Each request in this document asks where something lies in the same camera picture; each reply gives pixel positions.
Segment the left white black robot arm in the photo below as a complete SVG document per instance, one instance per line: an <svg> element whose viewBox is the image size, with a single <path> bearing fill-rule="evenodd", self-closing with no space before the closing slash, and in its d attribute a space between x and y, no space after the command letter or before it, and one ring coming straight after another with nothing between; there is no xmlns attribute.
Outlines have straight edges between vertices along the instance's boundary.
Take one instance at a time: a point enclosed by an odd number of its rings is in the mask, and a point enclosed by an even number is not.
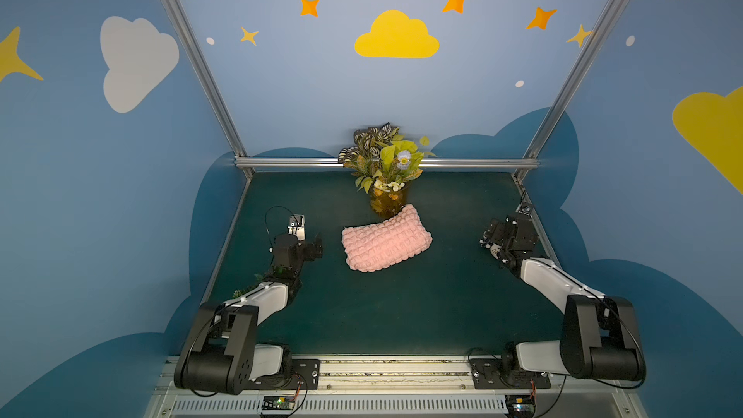
<svg viewBox="0 0 743 418"><path fill-rule="evenodd" d="M259 343L257 331L295 300L304 264L322 256L320 237L310 242L293 234L276 237L269 269L255 288L199 307L175 368L174 385L201 397L296 385L289 348Z"/></svg>

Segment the pink knitted bag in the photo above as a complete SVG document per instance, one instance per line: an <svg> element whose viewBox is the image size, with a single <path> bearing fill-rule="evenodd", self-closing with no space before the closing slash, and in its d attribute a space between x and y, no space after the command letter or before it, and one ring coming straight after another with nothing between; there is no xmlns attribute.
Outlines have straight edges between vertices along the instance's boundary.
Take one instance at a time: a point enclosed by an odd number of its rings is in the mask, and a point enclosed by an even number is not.
<svg viewBox="0 0 743 418"><path fill-rule="evenodd" d="M433 236L423 226L412 204L382 223L353 226L342 231L346 264L363 273L412 259L427 251L432 243Z"/></svg>

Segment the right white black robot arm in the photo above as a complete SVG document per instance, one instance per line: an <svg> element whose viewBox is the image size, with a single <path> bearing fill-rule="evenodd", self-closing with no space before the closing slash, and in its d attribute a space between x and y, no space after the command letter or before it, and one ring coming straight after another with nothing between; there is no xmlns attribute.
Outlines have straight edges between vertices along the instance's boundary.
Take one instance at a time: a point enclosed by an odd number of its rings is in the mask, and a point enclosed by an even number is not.
<svg viewBox="0 0 743 418"><path fill-rule="evenodd" d="M530 216L491 220L479 240L498 263L540 292L563 314L556 341L509 343L499 376L520 387L538 375L563 375L609 385L624 381L636 389L647 376L640 329L632 303L609 297L535 253L538 235Z"/></svg>

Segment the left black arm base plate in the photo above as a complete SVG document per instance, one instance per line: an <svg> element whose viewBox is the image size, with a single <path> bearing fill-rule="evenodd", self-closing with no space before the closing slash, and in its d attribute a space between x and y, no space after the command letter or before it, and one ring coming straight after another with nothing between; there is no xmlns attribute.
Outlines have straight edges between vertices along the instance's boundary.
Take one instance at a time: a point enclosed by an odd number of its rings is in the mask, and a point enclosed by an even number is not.
<svg viewBox="0 0 743 418"><path fill-rule="evenodd" d="M320 373L318 359L291 359L282 363L278 373L249 379L244 383L245 390L295 390L300 381L302 388L317 390Z"/></svg>

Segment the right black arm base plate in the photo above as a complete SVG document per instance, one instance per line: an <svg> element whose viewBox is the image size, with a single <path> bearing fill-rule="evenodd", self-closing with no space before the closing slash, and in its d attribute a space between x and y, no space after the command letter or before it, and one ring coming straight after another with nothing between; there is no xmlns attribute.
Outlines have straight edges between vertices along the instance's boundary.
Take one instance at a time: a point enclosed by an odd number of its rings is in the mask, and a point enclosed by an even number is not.
<svg viewBox="0 0 743 418"><path fill-rule="evenodd" d="M550 389L546 373L530 372L518 366L501 366L497 357L476 357L468 360L474 387L485 389Z"/></svg>

